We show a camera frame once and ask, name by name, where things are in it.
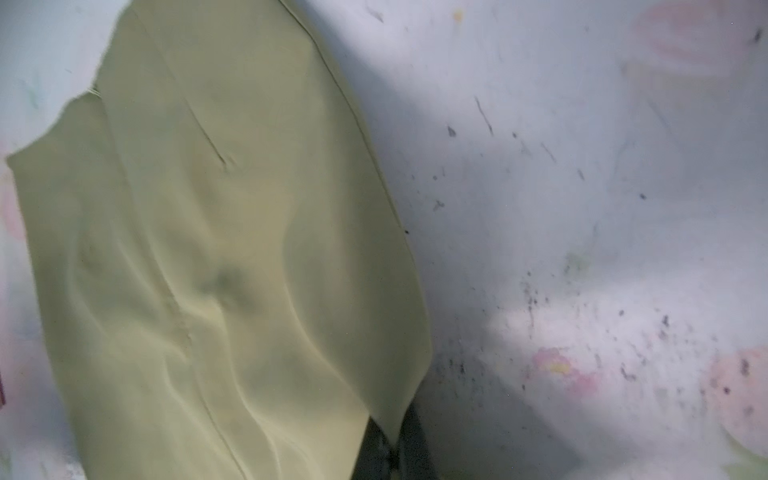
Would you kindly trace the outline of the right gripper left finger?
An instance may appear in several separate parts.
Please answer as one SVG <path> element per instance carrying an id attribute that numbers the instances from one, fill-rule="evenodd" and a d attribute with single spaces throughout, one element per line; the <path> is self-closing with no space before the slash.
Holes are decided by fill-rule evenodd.
<path id="1" fill-rule="evenodd" d="M 351 480 L 390 480 L 392 448 L 378 424 L 370 418 L 360 444 Z"/>

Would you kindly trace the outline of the olive green skirt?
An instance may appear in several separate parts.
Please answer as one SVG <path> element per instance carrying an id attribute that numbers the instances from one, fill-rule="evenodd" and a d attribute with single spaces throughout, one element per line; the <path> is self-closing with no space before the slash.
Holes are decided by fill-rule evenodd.
<path id="1" fill-rule="evenodd" d="M 291 1 L 134 1 L 8 160 L 90 479 L 351 479 L 431 361 L 365 124 Z"/>

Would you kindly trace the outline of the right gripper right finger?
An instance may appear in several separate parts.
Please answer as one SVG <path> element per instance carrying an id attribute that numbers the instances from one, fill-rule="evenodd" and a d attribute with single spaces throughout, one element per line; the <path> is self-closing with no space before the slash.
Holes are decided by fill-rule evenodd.
<path id="1" fill-rule="evenodd" d="M 414 404 L 406 410 L 397 441 L 396 471 L 402 480 L 438 480 Z"/>

